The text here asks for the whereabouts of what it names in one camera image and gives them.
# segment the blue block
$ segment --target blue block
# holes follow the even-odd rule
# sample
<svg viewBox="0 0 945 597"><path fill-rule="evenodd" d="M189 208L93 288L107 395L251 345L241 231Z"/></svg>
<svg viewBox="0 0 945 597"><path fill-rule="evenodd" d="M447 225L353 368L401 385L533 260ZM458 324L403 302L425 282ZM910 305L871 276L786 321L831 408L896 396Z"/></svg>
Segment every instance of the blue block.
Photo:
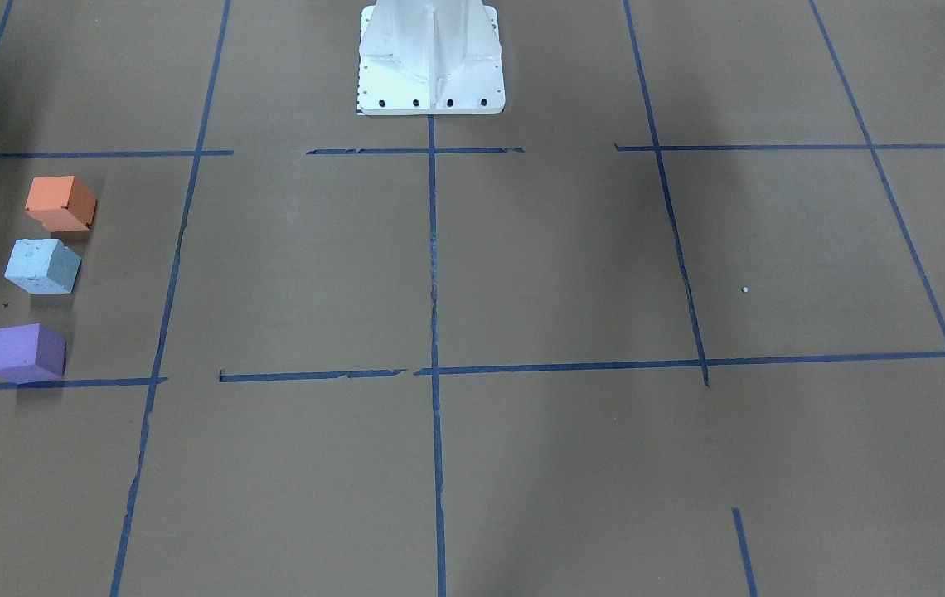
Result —
<svg viewBox="0 0 945 597"><path fill-rule="evenodd" d="M55 238L15 241L6 279L29 294L69 294L82 258Z"/></svg>

